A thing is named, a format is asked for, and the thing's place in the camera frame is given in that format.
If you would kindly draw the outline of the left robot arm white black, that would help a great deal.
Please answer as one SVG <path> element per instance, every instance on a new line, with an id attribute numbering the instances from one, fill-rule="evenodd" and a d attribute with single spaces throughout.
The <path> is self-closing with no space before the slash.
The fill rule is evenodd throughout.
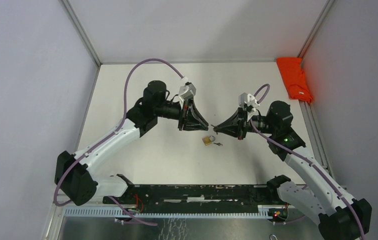
<path id="1" fill-rule="evenodd" d="M 76 206 L 94 196 L 114 196 L 122 204 L 130 203 L 134 190 L 121 177 L 99 177 L 96 172 L 126 145 L 143 137 L 159 118 L 177 121 L 179 131 L 207 131 L 208 122 L 195 106 L 196 88 L 186 82 L 179 89 L 177 102 L 168 100 L 164 82 L 148 83 L 135 105 L 104 136 L 74 153 L 63 151 L 57 157 L 54 183 Z"/>

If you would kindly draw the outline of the silver keys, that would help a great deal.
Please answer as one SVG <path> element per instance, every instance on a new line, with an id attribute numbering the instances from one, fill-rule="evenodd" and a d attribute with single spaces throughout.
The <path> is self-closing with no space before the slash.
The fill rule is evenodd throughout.
<path id="1" fill-rule="evenodd" d="M 214 133 L 218 134 L 217 127 L 215 125 L 211 125 L 211 128 Z"/>

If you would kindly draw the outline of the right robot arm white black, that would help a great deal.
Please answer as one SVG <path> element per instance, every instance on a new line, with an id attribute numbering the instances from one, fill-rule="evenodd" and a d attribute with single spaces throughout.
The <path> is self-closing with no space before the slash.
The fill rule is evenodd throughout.
<path id="1" fill-rule="evenodd" d="M 308 188 L 302 189 L 286 176 L 277 176 L 267 182 L 265 196 L 270 203 L 283 201 L 297 208 L 317 225 L 325 240 L 365 239 L 370 230 L 371 205 L 364 198 L 357 200 L 330 176 L 292 128 L 292 121 L 291 106 L 284 101 L 272 102 L 265 116 L 254 105 L 242 103 L 213 130 L 238 140 L 247 133 L 259 134 Z"/>

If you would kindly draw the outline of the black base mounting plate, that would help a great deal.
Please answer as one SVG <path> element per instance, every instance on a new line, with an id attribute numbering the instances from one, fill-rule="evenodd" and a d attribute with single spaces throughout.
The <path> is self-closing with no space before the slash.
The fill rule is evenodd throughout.
<path id="1" fill-rule="evenodd" d="M 259 206 L 285 207 L 265 184 L 242 185 L 130 185 L 121 196 L 103 203 L 136 207 L 143 214 L 256 213 Z"/>

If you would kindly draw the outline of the orange folded cloth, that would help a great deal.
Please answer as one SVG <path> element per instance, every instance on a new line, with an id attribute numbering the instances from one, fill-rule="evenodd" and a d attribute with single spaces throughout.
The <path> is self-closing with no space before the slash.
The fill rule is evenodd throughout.
<path id="1" fill-rule="evenodd" d="M 314 97 L 306 81 L 306 75 L 301 67 L 303 59 L 299 57 L 279 57 L 276 64 L 282 77 L 288 97 L 311 104 Z"/>

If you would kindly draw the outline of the small brass padlock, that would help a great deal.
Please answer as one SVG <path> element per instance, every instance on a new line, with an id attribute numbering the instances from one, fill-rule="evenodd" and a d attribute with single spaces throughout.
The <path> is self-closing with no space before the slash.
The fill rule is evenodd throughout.
<path id="1" fill-rule="evenodd" d="M 213 135 L 205 136 L 202 138 L 202 142 L 205 146 L 211 145 L 216 140 L 216 137 Z"/>

